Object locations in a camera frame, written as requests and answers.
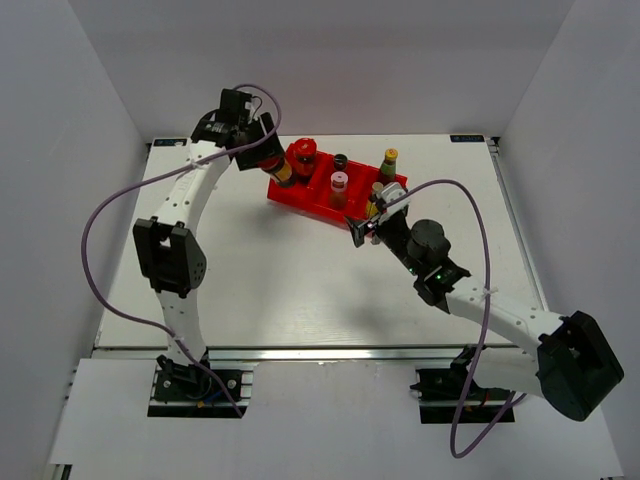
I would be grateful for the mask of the yellow cap sauce bottle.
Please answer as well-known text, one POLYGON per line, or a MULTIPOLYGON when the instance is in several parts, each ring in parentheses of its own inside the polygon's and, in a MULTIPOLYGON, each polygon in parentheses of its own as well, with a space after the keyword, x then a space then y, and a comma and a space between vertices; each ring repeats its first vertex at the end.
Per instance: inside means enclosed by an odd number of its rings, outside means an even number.
POLYGON ((385 151, 384 159, 378 171, 378 182, 382 185, 395 181, 397 159, 398 151, 395 148, 389 148, 385 151))

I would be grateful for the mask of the black cap spice jar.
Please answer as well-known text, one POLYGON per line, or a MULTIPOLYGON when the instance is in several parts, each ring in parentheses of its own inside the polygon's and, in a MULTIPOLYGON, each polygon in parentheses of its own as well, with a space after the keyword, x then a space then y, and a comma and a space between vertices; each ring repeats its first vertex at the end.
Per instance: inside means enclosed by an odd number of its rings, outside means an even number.
POLYGON ((336 172, 345 172, 348 166, 348 157, 344 154, 336 154, 333 157, 333 167, 336 172))

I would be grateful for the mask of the blue table corner label right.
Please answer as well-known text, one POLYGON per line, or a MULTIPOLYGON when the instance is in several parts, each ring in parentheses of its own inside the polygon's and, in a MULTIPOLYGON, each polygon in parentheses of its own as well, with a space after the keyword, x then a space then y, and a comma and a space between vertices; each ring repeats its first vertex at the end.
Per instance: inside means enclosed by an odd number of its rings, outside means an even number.
POLYGON ((477 134, 451 134, 449 136, 452 143, 484 143, 483 135, 477 134))

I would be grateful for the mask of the red lid sauce jar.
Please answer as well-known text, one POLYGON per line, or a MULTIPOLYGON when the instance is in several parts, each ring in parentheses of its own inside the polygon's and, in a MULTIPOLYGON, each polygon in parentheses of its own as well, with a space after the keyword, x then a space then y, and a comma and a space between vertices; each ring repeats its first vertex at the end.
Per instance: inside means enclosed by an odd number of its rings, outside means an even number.
POLYGON ((292 152, 299 179, 308 183, 315 171, 316 142, 311 138, 300 138, 293 143, 292 152))
POLYGON ((284 156, 268 158, 259 162, 258 166, 280 188, 291 188, 296 183, 295 172, 284 156))

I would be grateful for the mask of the aluminium rail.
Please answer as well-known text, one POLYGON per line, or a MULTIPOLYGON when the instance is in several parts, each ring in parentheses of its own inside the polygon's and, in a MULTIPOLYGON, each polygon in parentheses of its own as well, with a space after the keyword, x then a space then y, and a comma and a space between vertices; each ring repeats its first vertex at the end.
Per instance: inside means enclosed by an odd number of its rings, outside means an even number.
MULTIPOLYGON (((401 347, 208 347, 208 358, 214 362, 335 362, 335 361, 400 361, 412 363, 446 362, 457 357, 463 350, 462 345, 452 346, 401 346, 401 347)), ((514 346, 490 344, 483 353, 497 350, 506 356, 529 356, 514 346)), ((156 347, 98 347, 91 359, 110 360, 155 360, 166 349, 156 347)))
POLYGON ((498 321, 492 327, 496 333, 521 349, 523 355, 528 355, 534 361, 537 361, 537 349, 541 345, 539 336, 545 332, 546 328, 559 327, 560 315, 548 312, 549 304, 541 283, 541 277, 533 260, 529 242, 524 234, 515 197, 501 168, 501 154, 498 142, 493 137, 490 137, 486 140, 486 144, 518 246, 519 258, 527 277, 528 292, 533 298, 532 303, 524 302, 505 293, 501 286, 492 287, 489 291, 492 297, 492 321, 498 321))

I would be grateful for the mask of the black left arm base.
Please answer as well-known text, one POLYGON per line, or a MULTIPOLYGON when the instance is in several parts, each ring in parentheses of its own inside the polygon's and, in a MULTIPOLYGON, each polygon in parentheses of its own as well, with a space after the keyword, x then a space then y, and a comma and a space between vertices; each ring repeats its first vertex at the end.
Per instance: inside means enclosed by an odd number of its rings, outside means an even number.
POLYGON ((150 418, 240 419, 251 398, 253 371, 213 368, 223 386, 193 364, 156 358, 147 416, 150 418))

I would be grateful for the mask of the aluminium right side rail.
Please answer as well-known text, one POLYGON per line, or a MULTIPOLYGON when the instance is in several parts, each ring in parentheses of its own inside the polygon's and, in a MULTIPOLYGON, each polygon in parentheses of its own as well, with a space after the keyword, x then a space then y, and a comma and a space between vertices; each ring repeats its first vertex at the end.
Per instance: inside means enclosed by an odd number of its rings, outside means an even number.
POLYGON ((528 355, 534 361, 537 361, 537 349, 541 345, 539 336, 545 332, 546 328, 559 327, 560 315, 548 312, 549 304, 541 283, 541 277, 533 260, 529 242, 524 234, 515 197, 501 168, 501 154, 498 142, 493 137, 490 137, 486 140, 486 144, 518 246, 519 258, 527 277, 528 292, 533 298, 532 303, 524 302, 505 293, 501 286, 492 287, 489 291, 492 297, 492 321, 498 321, 492 327, 496 333, 521 349, 523 355, 528 355))

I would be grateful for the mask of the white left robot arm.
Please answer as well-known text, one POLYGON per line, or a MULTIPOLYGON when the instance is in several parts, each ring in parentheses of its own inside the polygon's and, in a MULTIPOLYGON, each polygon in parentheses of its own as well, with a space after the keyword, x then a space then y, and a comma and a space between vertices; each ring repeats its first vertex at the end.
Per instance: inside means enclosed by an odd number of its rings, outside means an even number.
POLYGON ((222 91, 219 106, 198 121, 168 197, 151 217, 133 226, 142 275, 156 293, 169 331, 167 358, 185 366, 176 384, 191 399, 205 396, 212 378, 193 364, 207 355, 197 300, 207 258, 196 234, 209 197, 231 164, 241 171, 260 169, 281 187, 296 183, 271 114, 258 113, 249 90, 241 85, 222 91))

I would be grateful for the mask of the small yellow label bottle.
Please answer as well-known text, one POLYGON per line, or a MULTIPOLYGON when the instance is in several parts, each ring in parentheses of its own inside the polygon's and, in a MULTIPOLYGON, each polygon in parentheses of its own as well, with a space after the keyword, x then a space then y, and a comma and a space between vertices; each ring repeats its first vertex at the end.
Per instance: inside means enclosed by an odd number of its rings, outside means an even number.
POLYGON ((365 206, 365 217, 372 218, 379 213, 377 208, 377 195, 383 190, 384 185, 380 182, 374 182, 371 186, 371 191, 365 206))

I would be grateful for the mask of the red three-compartment plastic bin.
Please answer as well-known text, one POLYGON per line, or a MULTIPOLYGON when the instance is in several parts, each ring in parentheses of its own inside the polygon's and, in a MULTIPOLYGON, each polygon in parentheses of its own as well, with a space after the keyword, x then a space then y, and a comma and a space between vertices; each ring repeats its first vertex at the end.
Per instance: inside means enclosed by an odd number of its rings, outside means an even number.
MULTIPOLYGON (((292 142, 286 149, 286 159, 294 168, 292 142)), ((269 183, 267 198, 273 202, 290 207, 300 213, 308 214, 319 220, 342 224, 346 216, 364 220, 365 206, 374 182, 378 182, 379 167, 359 163, 348 158, 345 173, 348 175, 348 201, 344 209, 334 210, 329 206, 330 177, 336 172, 333 167, 333 157, 336 154, 323 152, 317 145, 315 171, 308 183, 298 179, 291 188, 280 188, 274 181, 269 183)), ((407 178, 396 173, 395 182, 403 187, 407 185, 407 178)))

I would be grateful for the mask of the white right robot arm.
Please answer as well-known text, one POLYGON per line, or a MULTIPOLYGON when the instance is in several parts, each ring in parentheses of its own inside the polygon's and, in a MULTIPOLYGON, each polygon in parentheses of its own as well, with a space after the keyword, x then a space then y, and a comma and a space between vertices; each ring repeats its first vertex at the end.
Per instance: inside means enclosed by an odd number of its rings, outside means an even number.
POLYGON ((519 354, 477 347, 478 364, 451 374, 453 390, 472 399, 486 388, 515 390, 545 399, 556 411, 584 421, 623 380, 624 370, 597 321, 576 311, 539 310, 491 291, 449 257, 443 227, 406 214, 346 220, 355 246, 372 235, 415 278, 413 287, 429 306, 487 328, 520 349, 519 354))

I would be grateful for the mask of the red lid sauce jar front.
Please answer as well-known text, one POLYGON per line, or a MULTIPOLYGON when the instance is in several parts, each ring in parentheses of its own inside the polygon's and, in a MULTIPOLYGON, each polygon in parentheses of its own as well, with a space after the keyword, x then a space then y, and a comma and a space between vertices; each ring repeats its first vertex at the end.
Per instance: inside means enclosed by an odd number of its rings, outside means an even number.
POLYGON ((292 152, 299 179, 308 183, 315 171, 316 142, 311 138, 300 138, 293 143, 292 152))

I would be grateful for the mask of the pink cap spice jar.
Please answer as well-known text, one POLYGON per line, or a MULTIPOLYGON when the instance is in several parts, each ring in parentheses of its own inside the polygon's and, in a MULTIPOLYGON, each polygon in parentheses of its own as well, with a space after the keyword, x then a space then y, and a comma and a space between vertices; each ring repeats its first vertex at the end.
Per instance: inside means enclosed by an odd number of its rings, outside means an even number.
POLYGON ((348 201, 347 187, 349 177, 344 171, 336 171, 330 177, 329 206, 334 210, 342 210, 348 201))

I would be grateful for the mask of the aluminium front rail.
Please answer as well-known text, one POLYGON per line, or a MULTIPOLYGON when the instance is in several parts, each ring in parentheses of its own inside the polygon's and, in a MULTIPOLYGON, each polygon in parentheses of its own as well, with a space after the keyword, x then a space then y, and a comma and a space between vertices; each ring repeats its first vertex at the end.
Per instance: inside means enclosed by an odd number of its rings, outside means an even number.
MULTIPOLYGON (((412 363, 446 362, 457 357, 463 350, 462 345, 452 346, 401 346, 401 347, 208 347, 208 358, 214 362, 335 362, 335 361, 400 361, 412 363)), ((514 346, 490 344, 483 353, 497 350, 506 356, 529 356, 514 346)), ((156 347, 98 347, 91 359, 110 360, 155 360, 166 349, 156 347)))

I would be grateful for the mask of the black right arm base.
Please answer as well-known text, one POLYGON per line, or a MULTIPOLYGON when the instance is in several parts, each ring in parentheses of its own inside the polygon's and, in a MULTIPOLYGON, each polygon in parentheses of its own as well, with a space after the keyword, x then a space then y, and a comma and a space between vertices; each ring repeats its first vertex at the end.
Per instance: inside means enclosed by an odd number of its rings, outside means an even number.
MULTIPOLYGON (((409 387, 409 391, 418 401, 422 424, 452 423, 467 377, 467 367, 475 350, 475 346, 465 346, 446 368, 427 367, 416 371, 416 382, 409 387)), ((473 380, 459 422, 488 424, 506 403, 508 395, 507 390, 482 388, 473 380)))

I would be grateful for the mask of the blue table corner label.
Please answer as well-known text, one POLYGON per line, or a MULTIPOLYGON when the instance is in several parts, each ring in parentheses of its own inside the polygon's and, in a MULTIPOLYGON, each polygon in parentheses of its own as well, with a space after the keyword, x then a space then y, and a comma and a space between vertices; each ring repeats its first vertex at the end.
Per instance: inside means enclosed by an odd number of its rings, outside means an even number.
POLYGON ((156 138, 152 142, 153 147, 183 147, 186 144, 186 138, 156 138))
POLYGON ((483 135, 477 134, 451 134, 449 136, 452 143, 484 143, 483 135))

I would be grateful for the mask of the blue table corner label left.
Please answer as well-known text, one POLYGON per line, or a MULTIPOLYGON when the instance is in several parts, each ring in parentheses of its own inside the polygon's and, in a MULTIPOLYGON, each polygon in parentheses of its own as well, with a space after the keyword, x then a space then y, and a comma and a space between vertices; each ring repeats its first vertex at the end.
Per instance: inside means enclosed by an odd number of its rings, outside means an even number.
POLYGON ((183 147, 186 144, 186 138, 156 138, 152 142, 153 147, 183 147))

